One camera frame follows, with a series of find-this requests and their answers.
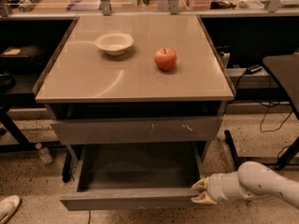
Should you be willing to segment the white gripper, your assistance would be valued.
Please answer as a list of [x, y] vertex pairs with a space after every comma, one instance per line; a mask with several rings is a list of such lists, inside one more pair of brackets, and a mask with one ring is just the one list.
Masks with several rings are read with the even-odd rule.
[[192, 197], [193, 203], [216, 204], [236, 200], [239, 198], [237, 172], [213, 174], [210, 178], [201, 178], [192, 185], [192, 189], [203, 191], [200, 195]]

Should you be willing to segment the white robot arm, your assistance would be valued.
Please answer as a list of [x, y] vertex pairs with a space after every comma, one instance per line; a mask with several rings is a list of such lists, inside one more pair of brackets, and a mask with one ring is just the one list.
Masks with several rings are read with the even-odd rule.
[[299, 183], [278, 175], [255, 161], [242, 163], [232, 173], [202, 178], [192, 186], [192, 190], [199, 192], [198, 196], [192, 197], [193, 203], [218, 204], [273, 196], [299, 208]]

